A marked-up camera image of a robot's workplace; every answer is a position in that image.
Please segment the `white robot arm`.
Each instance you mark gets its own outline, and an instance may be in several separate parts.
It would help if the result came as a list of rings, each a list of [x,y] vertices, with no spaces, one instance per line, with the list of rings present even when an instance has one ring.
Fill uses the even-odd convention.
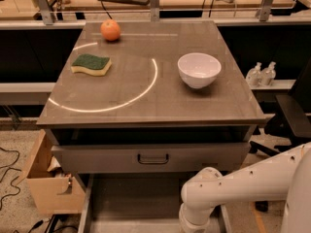
[[[179,221],[185,233],[207,233],[220,205],[241,201],[286,202],[280,233],[311,231],[311,143],[222,175],[207,167],[181,190]]]

